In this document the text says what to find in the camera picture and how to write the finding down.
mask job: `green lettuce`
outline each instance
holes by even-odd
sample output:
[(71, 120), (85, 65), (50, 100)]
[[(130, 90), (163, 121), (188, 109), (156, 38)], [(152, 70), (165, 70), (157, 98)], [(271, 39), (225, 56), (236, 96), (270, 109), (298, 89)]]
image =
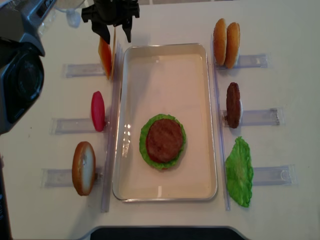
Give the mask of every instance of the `green lettuce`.
[(226, 187), (229, 195), (240, 206), (248, 208), (252, 197), (254, 169), (248, 143), (237, 137), (233, 149), (225, 161)]
[[(174, 159), (172, 159), (171, 161), (163, 162), (163, 163), (152, 161), (148, 155), (147, 148), (146, 148), (146, 139), (147, 139), (147, 135), (148, 135), (148, 132), (149, 132), (151, 125), (155, 121), (161, 120), (161, 119), (171, 119), (171, 120), (176, 121), (181, 127), (182, 137), (183, 137), (182, 147), (181, 147), (178, 155)], [(139, 150), (140, 150), (140, 153), (142, 155), (143, 160), (147, 164), (149, 164), (150, 166), (152, 166), (158, 170), (168, 169), (168, 168), (171, 168), (177, 164), (180, 155), (184, 151), (186, 139), (187, 139), (187, 136), (186, 136), (184, 126), (174, 116), (165, 115), (165, 114), (158, 114), (158, 115), (150, 118), (150, 120), (142, 127), (141, 134), (140, 134), (140, 140), (139, 140)]]

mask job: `white table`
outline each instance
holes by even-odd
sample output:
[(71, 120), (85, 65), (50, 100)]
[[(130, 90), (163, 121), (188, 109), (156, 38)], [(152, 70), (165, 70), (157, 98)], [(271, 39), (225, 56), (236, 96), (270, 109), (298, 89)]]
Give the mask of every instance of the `white table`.
[[(287, 83), (284, 107), (289, 114), (286, 124), (292, 131), (283, 136), (289, 151), (281, 155), (278, 165), (295, 164), (299, 185), (254, 187), (250, 208), (241, 208), (232, 201), (231, 211), (225, 211), (218, 145), (218, 192), (208, 202), (132, 204), (112, 196), (110, 211), (100, 213), (101, 193), (97, 188), (89, 197), (79, 197), (72, 187), (40, 188), (42, 168), (70, 169), (80, 141), (91, 142), (97, 159), (102, 162), (105, 159), (103, 134), (52, 136), (51, 118), (88, 118), (93, 92), (101, 91), (106, 105), (111, 104), (112, 97), (112, 85), (104, 77), (62, 77), (63, 64), (100, 61), (99, 38), (92, 33), (90, 23), (72, 29), (65, 16), (58, 14), (42, 39), (46, 56), (42, 59), (45, 82), (41, 97), (9, 133), (0, 137), (13, 237), (79, 239), (101, 226), (174, 225), (230, 226), (255, 240), (320, 239), (317, 2), (227, 1), (141, 6), (140, 18), (133, 20), (132, 45), (200, 43), (207, 51), (209, 68), (215, 23), (220, 18), (228, 23), (237, 21), (241, 27), (241, 53), (271, 53), (278, 80)], [(117, 36), (125, 49), (130, 46), (125, 43), (121, 29)]]

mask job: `rectangular tray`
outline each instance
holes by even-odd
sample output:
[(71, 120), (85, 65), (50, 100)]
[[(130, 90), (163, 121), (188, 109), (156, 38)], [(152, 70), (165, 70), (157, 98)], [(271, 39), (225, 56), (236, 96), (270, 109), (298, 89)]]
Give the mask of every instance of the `rectangular tray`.
[[(207, 54), (197, 43), (131, 47), (124, 55), (113, 193), (122, 201), (208, 200), (217, 192)], [(186, 132), (177, 166), (159, 171), (139, 152), (141, 128), (158, 114)]]

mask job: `brown patty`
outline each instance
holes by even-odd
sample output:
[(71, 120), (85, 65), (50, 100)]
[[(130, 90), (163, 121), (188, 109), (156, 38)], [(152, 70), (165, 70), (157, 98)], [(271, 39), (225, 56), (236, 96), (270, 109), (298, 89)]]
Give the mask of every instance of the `brown patty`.
[(183, 144), (179, 123), (171, 119), (155, 121), (146, 136), (146, 151), (154, 162), (167, 163), (174, 159)]
[(229, 127), (236, 129), (241, 117), (241, 103), (239, 86), (235, 82), (230, 83), (226, 91), (226, 114)]

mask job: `red tomato slice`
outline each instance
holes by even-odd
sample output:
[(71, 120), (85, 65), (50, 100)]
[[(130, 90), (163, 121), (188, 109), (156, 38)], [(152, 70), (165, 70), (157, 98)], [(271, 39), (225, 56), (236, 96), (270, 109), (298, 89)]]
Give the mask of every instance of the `red tomato slice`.
[(102, 37), (100, 37), (98, 53), (100, 55), (105, 70), (105, 75), (109, 79), (112, 66), (112, 53), (110, 45), (106, 43)]
[(96, 91), (91, 101), (91, 116), (96, 131), (102, 132), (105, 128), (105, 102), (101, 92)]

